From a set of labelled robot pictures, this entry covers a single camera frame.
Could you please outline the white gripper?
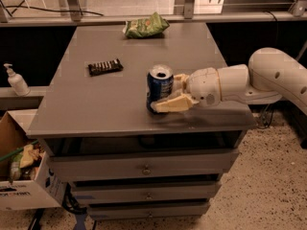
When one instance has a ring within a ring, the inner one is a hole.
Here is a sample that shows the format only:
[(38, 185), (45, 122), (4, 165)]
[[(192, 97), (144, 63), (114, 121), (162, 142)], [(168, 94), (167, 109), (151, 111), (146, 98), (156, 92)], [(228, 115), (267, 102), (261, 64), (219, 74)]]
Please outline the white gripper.
[(174, 75), (174, 93), (184, 93), (174, 98), (167, 98), (151, 103), (151, 108), (157, 113), (186, 111), (199, 104), (203, 107), (214, 106), (221, 102), (220, 80), (218, 71), (214, 68), (200, 69), (191, 74)]

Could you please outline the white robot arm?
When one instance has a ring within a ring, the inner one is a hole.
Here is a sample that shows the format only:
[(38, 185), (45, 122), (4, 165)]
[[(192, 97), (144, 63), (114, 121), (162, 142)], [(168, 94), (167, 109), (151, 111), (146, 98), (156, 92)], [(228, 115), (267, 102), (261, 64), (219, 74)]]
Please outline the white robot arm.
[(185, 111), (195, 104), (272, 104), (282, 98), (307, 114), (307, 68), (278, 49), (262, 48), (251, 55), (247, 65), (176, 75), (170, 95), (150, 107), (167, 113)]

